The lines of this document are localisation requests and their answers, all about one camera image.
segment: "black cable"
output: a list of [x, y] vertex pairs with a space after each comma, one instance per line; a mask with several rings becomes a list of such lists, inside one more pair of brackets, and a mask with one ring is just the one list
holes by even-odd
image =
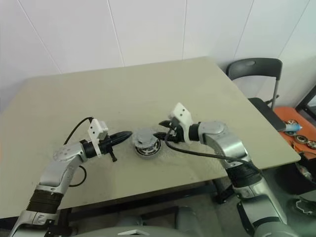
[[84, 172], [84, 177], [83, 177], [83, 179], [82, 179], [82, 181], [81, 181], [80, 183], [77, 183], [77, 184], [70, 184], [69, 187], [71, 187], [71, 188], [80, 186], [80, 185], [83, 184], [84, 181], [87, 179], [87, 171], [86, 171], [86, 169], [85, 169], [83, 166], [81, 166], [81, 165], [79, 165], [79, 168], [81, 168], [81, 169], [83, 170], [83, 172]]
[[225, 156], [220, 156], [220, 155], [214, 155], [214, 154], [208, 154], [208, 153], [200, 153], [200, 152], [194, 152], [194, 151], [188, 151], [188, 150], [183, 150], [177, 147], [172, 146], [169, 142], [168, 142], [168, 137], [170, 136], [170, 133], [172, 131], [172, 128], [167, 132], [167, 135], [164, 137], [164, 142], [166, 143], [167, 147], [177, 151], [177, 152], [182, 152], [185, 154], [191, 154], [191, 155], [195, 155], [195, 156], [199, 156], [199, 157], [210, 157], [210, 158], [216, 158], [216, 159], [224, 159], [224, 160], [228, 160], [230, 162], [240, 162], [240, 163], [244, 163], [246, 165], [248, 165], [250, 168], [252, 168], [253, 170], [257, 171], [258, 173], [261, 173], [261, 170], [258, 169], [254, 164], [239, 159], [239, 158], [232, 158], [232, 157], [225, 157]]
[[92, 120], [93, 120], [93, 117], [86, 117], [86, 118], [84, 118], [83, 120], [81, 120], [81, 121], [76, 125], [76, 127], [74, 127], [74, 129], [71, 131], [71, 133], [69, 134], [69, 136], [68, 136], [67, 139], [65, 140], [64, 145], [66, 145], [66, 144], [69, 142], [69, 140], [70, 140], [71, 136], [73, 135], [73, 133], [74, 133], [74, 132], [77, 130], [77, 128], [78, 128], [84, 121], [86, 121], [86, 120], [89, 120], [90, 123], [91, 123]]
[[[69, 134], [69, 136], [67, 137], [67, 139], [65, 140], [65, 142], [64, 142], [64, 145], [66, 145], [68, 142], [69, 142], [69, 140], [70, 140], [70, 138], [71, 138], [71, 136], [73, 135], [73, 133], [77, 130], [77, 128], [84, 122], [84, 121], [86, 121], [86, 120], [89, 120], [89, 122], [91, 123], [92, 122], [92, 120], [93, 120], [93, 117], [86, 117], [86, 118], [84, 118], [83, 120], [81, 120], [75, 127], [74, 127], [74, 129], [71, 131], [71, 133]], [[69, 187], [78, 187], [78, 186], [80, 186], [81, 184], [83, 184], [84, 183], [84, 181], [87, 179], [87, 171], [86, 171], [86, 169], [82, 166], [82, 165], [79, 165], [79, 168], [81, 168], [82, 170], [83, 170], [83, 172], [84, 172], [84, 177], [83, 177], [83, 179], [82, 179], [82, 181], [80, 182], [80, 183], [77, 183], [77, 184], [73, 184], [73, 185], [69, 185]]]

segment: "orange table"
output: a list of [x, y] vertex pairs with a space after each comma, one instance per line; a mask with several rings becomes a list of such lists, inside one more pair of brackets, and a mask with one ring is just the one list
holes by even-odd
[[[289, 121], [291, 119], [296, 120], [303, 128], [296, 132], [299, 135], [306, 136], [309, 140], [316, 141], [316, 127], [308, 122], [303, 116], [301, 116], [294, 108], [291, 107], [278, 107], [275, 108], [275, 113], [283, 121]], [[305, 144], [295, 142], [294, 137], [286, 135], [284, 132], [280, 132], [282, 137], [291, 145], [294, 146], [296, 152], [309, 152], [305, 153], [307, 159], [316, 158], [316, 150], [309, 148]]]

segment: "black cylinder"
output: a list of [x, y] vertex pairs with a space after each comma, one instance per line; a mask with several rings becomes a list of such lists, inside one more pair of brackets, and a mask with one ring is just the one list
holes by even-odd
[[82, 140], [80, 142], [83, 146], [83, 150], [87, 158], [92, 158], [97, 155], [92, 142], [87, 142], [86, 140]]
[[241, 188], [255, 184], [261, 180], [261, 174], [246, 164], [241, 164], [226, 170], [232, 185]]
[[189, 140], [190, 141], [199, 141], [198, 137], [198, 126], [200, 123], [192, 124], [189, 128]]
[[35, 189], [26, 210], [55, 214], [63, 196], [63, 194]]

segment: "beige table top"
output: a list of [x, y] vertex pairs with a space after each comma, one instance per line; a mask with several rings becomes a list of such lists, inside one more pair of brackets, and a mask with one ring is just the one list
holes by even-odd
[[[71, 73], [28, 80], [1, 115], [0, 218], [26, 208], [52, 154], [84, 117], [104, 120], [110, 133], [157, 125], [177, 102], [195, 122], [220, 120], [266, 168], [299, 160], [277, 131], [210, 59]], [[88, 124], [70, 142], [88, 138]], [[213, 152], [199, 143], [187, 149]], [[85, 163], [86, 182], [69, 188], [61, 208], [195, 183], [226, 175], [219, 161], [163, 146], [154, 160], [139, 158], [130, 139], [109, 155]], [[82, 178], [78, 170], [74, 183]]]

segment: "gray floor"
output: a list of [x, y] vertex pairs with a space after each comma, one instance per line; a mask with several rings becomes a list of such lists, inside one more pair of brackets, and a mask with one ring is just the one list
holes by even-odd
[[[289, 225], [304, 237], [316, 236], [316, 218], [295, 214], [295, 212], [288, 210], [286, 208], [287, 201], [290, 198], [293, 198], [293, 196], [286, 194], [277, 186], [274, 181], [273, 169], [265, 171], [265, 176], [270, 184], [270, 187], [274, 191], [277, 198], [280, 200], [280, 204], [286, 209], [285, 211], [288, 216]], [[227, 179], [224, 180], [224, 183], [226, 183], [226, 185], [229, 184]], [[316, 191], [307, 193], [304, 195], [304, 197], [316, 200]], [[79, 233], [85, 233], [100, 228], [112, 227], [118, 222], [120, 218], [124, 216], [141, 215], [147, 212], [161, 210], [166, 207], [177, 205], [189, 206], [195, 211], [205, 237], [247, 237], [248, 235], [241, 225], [236, 209], [237, 202], [238, 199], [233, 197], [228, 200], [227, 203], [218, 205], [212, 202], [209, 195], [199, 195], [195, 197], [186, 197], [176, 201], [165, 202], [162, 204], [136, 208], [120, 213], [88, 218], [77, 222], [72, 222], [72, 226], [76, 227]], [[166, 215], [155, 219], [150, 219], [147, 224], [152, 226], [173, 228], [174, 215]], [[8, 232], [0, 231], [0, 237], [6, 236], [8, 236]]]
[[[248, 235], [241, 225], [236, 210], [237, 201], [237, 198], [233, 198], [224, 205], [217, 205], [211, 201], [209, 195], [199, 195], [166, 202], [163, 204], [136, 208], [116, 214], [89, 218], [75, 222], [73, 223], [73, 226], [78, 227], [79, 233], [84, 233], [95, 229], [111, 227], [124, 216], [141, 215], [147, 212], [161, 210], [166, 207], [177, 205], [189, 206], [195, 211], [205, 237], [246, 237]], [[174, 215], [150, 219], [147, 221], [147, 225], [173, 228]]]

